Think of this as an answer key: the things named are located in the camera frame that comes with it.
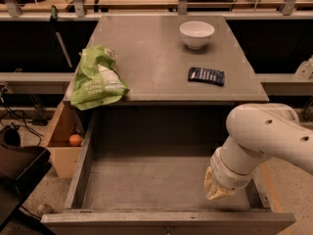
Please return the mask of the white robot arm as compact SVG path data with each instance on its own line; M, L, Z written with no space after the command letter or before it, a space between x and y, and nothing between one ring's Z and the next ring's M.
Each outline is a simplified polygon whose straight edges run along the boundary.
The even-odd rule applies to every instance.
M203 189L209 200L247 187L254 170L279 158L313 173L313 130L284 104L243 104L226 117L228 137L210 158Z

